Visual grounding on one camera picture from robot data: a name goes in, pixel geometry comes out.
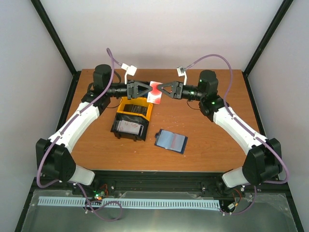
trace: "white cable clip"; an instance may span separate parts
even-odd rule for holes
[[[183,67],[176,68],[178,76],[184,76],[183,85],[185,86],[187,84],[187,73],[185,72]]]
[[[125,74],[125,84],[127,83],[126,81],[126,76],[127,75],[130,75],[130,76],[134,76],[135,73],[136,73],[136,70],[137,70],[137,67],[131,65],[131,66],[128,66],[127,64],[123,63],[121,65],[121,68],[126,70],[126,74]]]
[[[255,133],[254,133],[254,136],[253,136],[253,139],[256,140],[256,138],[257,138],[258,135],[259,135],[259,133],[255,132]]]
[[[54,134],[54,138],[56,138],[56,137],[58,137],[59,136],[59,139],[62,139],[62,134],[61,134],[61,131],[60,130],[58,130],[55,134]]]
[[[237,115],[234,113],[228,113],[228,115],[231,115],[231,119],[234,119]]]

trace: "black metal frame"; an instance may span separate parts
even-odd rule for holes
[[[40,0],[31,0],[33,6],[37,10],[39,16],[41,17],[42,22],[44,23],[46,29],[50,33],[55,45],[57,46],[59,52],[61,53],[65,63],[67,64],[70,72],[72,73],[72,82],[69,88],[69,92],[67,98],[65,100],[62,113],[59,119],[59,123],[57,126],[57,130],[61,128],[61,126],[66,122],[69,109],[71,106],[71,102],[76,90],[77,83],[79,81],[79,77],[81,72],[76,71],[74,68],[73,63],[70,60],[69,55],[67,54],[60,38],[58,37],[49,17],[44,10]],[[271,36],[275,32],[277,26],[283,19],[285,13],[289,9],[290,5],[292,4],[293,0],[284,0],[278,9],[274,19],[272,20],[271,24],[269,25],[265,35],[263,36],[260,44],[258,45],[254,55],[252,56],[248,66],[246,67],[245,71],[243,72],[244,81],[246,84],[247,91],[249,93],[250,101],[253,107],[253,111],[255,114],[255,118],[257,121],[258,128],[260,133],[265,135],[265,131],[262,125],[261,118],[259,116],[253,93],[250,88],[248,76],[252,71],[254,65],[258,61],[259,57],[261,56],[264,48],[266,47],[267,43],[269,42]],[[214,183],[214,180],[220,173],[185,173],[185,172],[134,172],[134,171],[95,171],[96,176],[101,176],[102,179],[109,183],[109,186],[114,186],[114,189],[109,189],[111,194],[117,195],[118,193],[123,193],[125,191],[179,191],[179,192],[190,192],[197,195],[201,195],[203,197],[213,197],[218,200],[232,200],[231,196],[220,196],[217,193],[213,193],[211,189],[206,189],[205,191],[202,190],[203,186],[211,186]],[[43,184],[49,182],[50,179],[43,177],[41,179]],[[21,213],[20,219],[18,221],[17,227],[15,229],[16,232],[22,230],[22,226],[29,208],[29,204],[33,195],[34,190],[39,189],[36,185],[36,180],[34,179],[27,200],[25,202],[25,206]],[[55,183],[54,185],[48,187],[48,189],[72,189],[70,184],[63,184],[63,183]],[[284,193],[287,197],[296,227],[299,232],[303,232],[304,229],[302,227],[301,221],[299,219],[297,209],[295,207],[290,189],[287,184],[284,185],[270,185],[270,184],[262,184],[259,186],[259,189],[262,192],[266,193]],[[245,192],[252,192],[252,187],[246,187]]]

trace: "card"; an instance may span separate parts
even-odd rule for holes
[[[153,90],[148,93],[147,102],[160,104],[162,92],[157,88],[157,86],[160,84],[162,83],[155,81],[150,82],[150,86],[153,88]]]
[[[184,135],[161,129],[155,135],[154,145],[183,154],[187,141],[188,137]]]

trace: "white wall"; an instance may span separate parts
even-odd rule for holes
[[[14,231],[71,74],[31,2],[0,3],[0,231]]]
[[[110,61],[139,68],[187,66],[225,56],[243,69],[282,0],[42,0],[77,69]],[[217,58],[195,68],[226,69]]]
[[[289,186],[309,231],[309,1],[294,1],[249,76],[268,137],[282,146]]]

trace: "wooden table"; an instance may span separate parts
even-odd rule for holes
[[[124,76],[123,70],[117,71]],[[219,94],[223,97],[230,80],[229,71],[214,71],[219,80]],[[189,85],[197,85],[200,72],[187,71]],[[92,73],[93,70],[82,70],[69,117],[92,82]],[[258,131],[241,70],[234,70],[233,74],[227,101],[245,122]],[[176,70],[137,70],[133,79],[162,83],[183,81]],[[113,98],[109,107],[118,103],[119,100]],[[198,108],[197,102],[190,102],[190,105]],[[242,166],[246,158],[239,145],[223,129],[210,122],[199,110],[190,109],[186,100],[162,95],[161,103],[153,108],[145,142],[117,139],[110,132],[116,110],[106,109],[81,136],[72,152],[78,165],[92,170],[224,172]],[[160,129],[188,137],[183,155],[154,145],[155,133]]]

